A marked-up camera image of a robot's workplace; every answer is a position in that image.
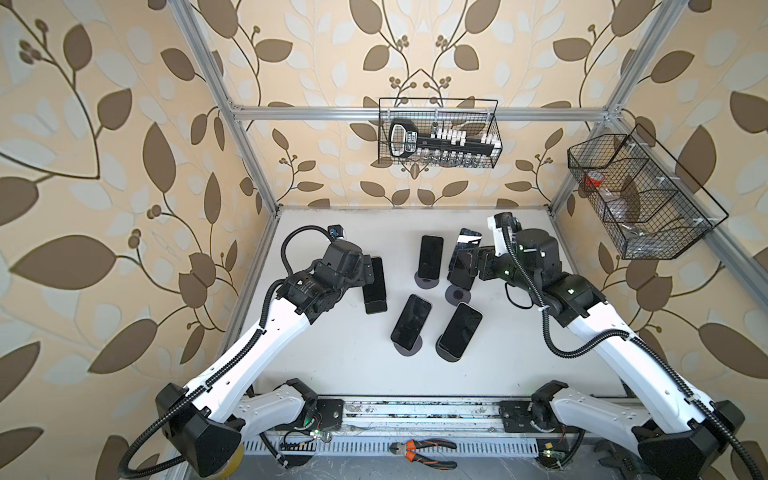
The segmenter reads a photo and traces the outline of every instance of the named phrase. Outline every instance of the pliers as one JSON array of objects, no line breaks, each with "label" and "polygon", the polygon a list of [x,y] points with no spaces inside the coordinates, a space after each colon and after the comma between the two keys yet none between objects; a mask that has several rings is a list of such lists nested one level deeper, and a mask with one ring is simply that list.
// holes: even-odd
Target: pliers
[{"label": "pliers", "polygon": [[410,440],[408,443],[393,443],[389,446],[389,451],[393,455],[405,455],[409,462],[423,463],[431,468],[437,468],[438,470],[453,470],[458,466],[456,462],[439,462],[421,456],[414,450],[427,449],[429,447],[446,447],[447,449],[456,450],[456,444],[442,439],[429,439],[424,441]]}]

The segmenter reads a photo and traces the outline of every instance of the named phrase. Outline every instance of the floor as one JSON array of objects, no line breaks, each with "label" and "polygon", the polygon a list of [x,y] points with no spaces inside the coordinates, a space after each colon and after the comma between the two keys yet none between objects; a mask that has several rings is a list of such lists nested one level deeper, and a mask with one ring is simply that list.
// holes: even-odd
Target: floor
[{"label": "floor", "polygon": [[[492,245],[487,217],[497,210],[286,210],[254,296],[253,312],[260,312],[266,288],[286,272],[280,261],[280,244],[307,224],[341,224],[346,239],[363,252],[381,256],[389,310],[366,315],[362,289],[346,292],[333,310],[324,313],[306,332],[294,339],[256,381],[257,392],[268,392],[293,377],[301,378],[321,395],[370,396],[529,396],[546,382],[557,379],[597,396],[623,396],[619,378],[595,353],[578,359],[551,354],[541,334],[541,314],[520,310],[506,299],[501,280],[476,280],[469,304],[483,313],[483,320],[464,356],[446,362],[435,351],[455,307],[445,298],[450,282],[445,278],[453,246],[461,228],[483,233],[482,245]],[[554,236],[544,210],[516,210],[524,228],[541,228]],[[444,237],[439,285],[419,288],[414,280],[422,235]],[[295,270],[307,268],[325,252],[327,240],[317,232],[303,232],[287,248]],[[571,271],[561,250],[563,270]],[[513,300],[530,300],[520,289],[511,289]],[[414,356],[398,353],[389,340],[409,295],[432,303],[421,337],[423,347]],[[552,337],[562,349],[581,341],[556,322]],[[243,326],[243,331],[250,327]]]}]

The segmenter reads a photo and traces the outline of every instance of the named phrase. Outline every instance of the wire basket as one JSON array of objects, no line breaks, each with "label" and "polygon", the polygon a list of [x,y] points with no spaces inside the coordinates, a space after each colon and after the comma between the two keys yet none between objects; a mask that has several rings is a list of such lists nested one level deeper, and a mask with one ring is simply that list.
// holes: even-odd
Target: wire basket
[{"label": "wire basket", "polygon": [[[379,163],[493,168],[502,154],[496,100],[379,99]],[[455,107],[441,105],[454,104]]]},{"label": "wire basket", "polygon": [[[674,174],[657,164],[652,147],[674,160]],[[677,258],[728,218],[695,176],[640,124],[629,135],[604,134],[569,148],[568,169],[626,260]],[[699,200],[717,214],[708,214]]]}]

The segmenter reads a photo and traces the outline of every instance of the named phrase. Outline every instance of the phone screen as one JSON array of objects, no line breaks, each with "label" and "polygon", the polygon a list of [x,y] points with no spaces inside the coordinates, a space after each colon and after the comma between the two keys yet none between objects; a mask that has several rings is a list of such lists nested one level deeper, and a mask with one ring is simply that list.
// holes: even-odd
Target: phone screen
[{"label": "phone screen", "polygon": [[469,340],[475,335],[480,320],[482,320],[482,313],[466,303],[460,303],[445,328],[445,332],[440,337],[438,346],[451,356],[460,358],[464,354]]},{"label": "phone screen", "polygon": [[422,249],[419,254],[419,277],[427,280],[440,278],[442,259],[442,237],[425,235],[422,237]]},{"label": "phone screen", "polygon": [[458,252],[448,280],[464,290],[471,290],[472,284],[475,282],[475,274],[472,269],[473,260],[474,257],[468,251]]},{"label": "phone screen", "polygon": [[389,339],[406,350],[412,349],[431,309],[432,304],[422,297],[416,295],[408,297],[408,302],[402,309]]},{"label": "phone screen", "polygon": [[373,283],[362,286],[362,297],[366,303],[366,313],[381,313],[386,311],[386,284],[384,283],[384,266],[382,257],[371,258],[373,267]]},{"label": "phone screen", "polygon": [[448,263],[448,279],[451,279],[451,273],[453,272],[453,266],[456,264],[456,256],[462,250],[468,250],[471,248],[480,247],[480,240],[482,240],[482,234],[470,230],[469,228],[462,228],[458,233],[458,239],[456,240],[456,246],[453,247],[453,254],[451,255],[451,261]]}]

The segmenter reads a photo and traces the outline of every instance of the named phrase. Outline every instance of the vent grille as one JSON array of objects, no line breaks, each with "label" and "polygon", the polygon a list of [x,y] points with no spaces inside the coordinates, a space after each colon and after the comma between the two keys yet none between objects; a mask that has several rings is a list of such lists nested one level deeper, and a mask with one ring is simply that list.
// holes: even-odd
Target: vent grille
[{"label": "vent grille", "polygon": [[[280,441],[281,437],[267,435],[274,444]],[[456,450],[443,447],[425,449],[426,456],[445,456],[448,457],[492,457],[492,458],[510,458],[523,457],[533,458],[538,456],[538,447],[536,439],[513,438],[513,439],[494,439],[494,438],[473,438],[457,439],[449,437],[458,447]],[[345,436],[337,436],[330,443],[323,443],[316,440],[308,445],[297,449],[291,449],[285,453],[316,453],[317,455],[334,456],[387,456],[391,455],[389,446],[395,442],[405,443],[411,440],[406,437],[362,437],[351,439]],[[269,451],[261,440],[245,442],[246,455],[269,455]]]}]

